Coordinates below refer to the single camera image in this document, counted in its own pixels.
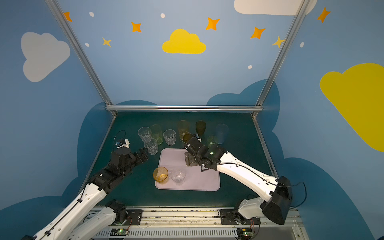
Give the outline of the short green glass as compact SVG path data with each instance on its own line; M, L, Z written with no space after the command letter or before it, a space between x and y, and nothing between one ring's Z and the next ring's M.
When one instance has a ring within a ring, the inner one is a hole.
M211 148L213 145L218 144L218 138L216 136L209 136L207 138L207 146Z

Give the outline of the short yellow amber glass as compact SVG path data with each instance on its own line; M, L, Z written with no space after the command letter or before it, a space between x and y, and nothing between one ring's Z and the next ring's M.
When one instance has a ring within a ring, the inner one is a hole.
M158 167L153 172L153 178L156 183L164 184L167 182L169 171L165 167Z

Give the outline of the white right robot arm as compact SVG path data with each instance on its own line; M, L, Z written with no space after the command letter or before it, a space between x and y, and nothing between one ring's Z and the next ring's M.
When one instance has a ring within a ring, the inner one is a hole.
M265 216L278 225L284 225L293 201L292 185L286 177L279 179L264 174L237 159L218 145L210 148L196 137L189 139L185 149L201 167L201 172L215 170L239 181L254 191L258 197L240 201L231 210L230 219L238 224L252 218Z

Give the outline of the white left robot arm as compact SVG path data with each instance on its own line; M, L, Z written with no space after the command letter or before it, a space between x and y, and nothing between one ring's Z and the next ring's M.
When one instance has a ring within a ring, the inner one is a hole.
M111 153L109 163L94 174L79 195L47 226L34 236L25 235L23 240L63 240L75 229L80 220L103 200L134 167L149 159L147 149L132 152L130 148L119 147Z

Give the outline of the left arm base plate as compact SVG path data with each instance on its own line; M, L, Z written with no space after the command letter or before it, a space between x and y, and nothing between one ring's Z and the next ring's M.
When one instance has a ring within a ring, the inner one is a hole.
M113 222L115 226L138 226L141 223L143 210L122 210L117 213Z

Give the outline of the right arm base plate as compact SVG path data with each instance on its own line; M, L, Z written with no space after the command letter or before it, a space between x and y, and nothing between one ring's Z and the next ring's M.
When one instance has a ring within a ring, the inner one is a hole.
M218 212L222 225L259 225L260 217L246 219L235 210L221 209Z

